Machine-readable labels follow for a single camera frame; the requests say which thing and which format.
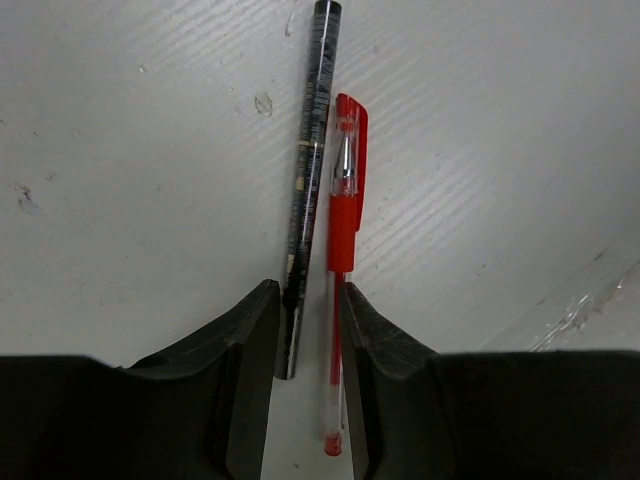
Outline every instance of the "scratch mark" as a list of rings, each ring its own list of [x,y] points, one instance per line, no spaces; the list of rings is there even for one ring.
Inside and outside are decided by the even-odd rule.
[[[607,249],[605,248],[603,251],[601,251],[598,255],[595,256],[595,258],[593,259],[593,261],[597,261],[600,260],[602,257],[604,257],[605,252],[607,251]]]
[[[476,276],[481,277],[481,276],[482,276],[482,274],[484,273],[484,270],[485,270],[486,268],[487,268],[487,264],[486,264],[486,263],[483,263],[483,264],[480,266],[480,269],[476,270],[476,272],[475,272]]]
[[[270,117],[273,113],[273,102],[271,101],[271,97],[267,92],[258,93],[255,96],[254,103],[256,106],[256,110],[260,115],[265,117]]]
[[[293,6],[291,7],[291,13],[289,14],[289,18],[287,19],[287,23],[284,26],[284,36],[290,37],[293,33],[293,19],[295,17],[296,5],[300,0],[294,0]]]
[[[26,185],[22,185],[21,183],[14,182],[13,188],[16,192],[20,193],[20,197],[18,197],[18,206],[20,210],[29,215],[40,215],[42,213],[41,208],[36,205],[31,198],[31,189]]]

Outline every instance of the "white surface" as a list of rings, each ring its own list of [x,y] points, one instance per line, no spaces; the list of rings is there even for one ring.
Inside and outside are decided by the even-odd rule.
[[[0,351],[127,365],[281,278],[311,4],[0,4]],[[371,116],[354,279],[383,314],[442,351],[529,348],[599,252],[603,284],[640,259],[640,2],[344,7],[334,87]],[[316,421],[320,212],[266,479],[350,478]]]

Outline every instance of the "transparent pen barrel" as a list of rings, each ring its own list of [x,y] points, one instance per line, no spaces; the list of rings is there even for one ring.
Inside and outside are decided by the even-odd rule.
[[[340,338],[339,292],[346,280],[343,273],[329,272],[327,280],[327,323],[330,325],[329,388],[327,390],[325,452],[331,456],[342,452],[344,430],[344,384],[342,376],[342,348]]]

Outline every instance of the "red pen cap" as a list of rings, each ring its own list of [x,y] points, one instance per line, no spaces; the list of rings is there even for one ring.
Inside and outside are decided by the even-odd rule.
[[[328,269],[332,272],[352,272],[355,266],[356,232],[362,223],[364,187],[367,168],[367,136],[369,115],[356,100],[344,93],[336,100],[338,131],[341,134],[356,128],[357,192],[355,196],[332,195],[329,198]]]

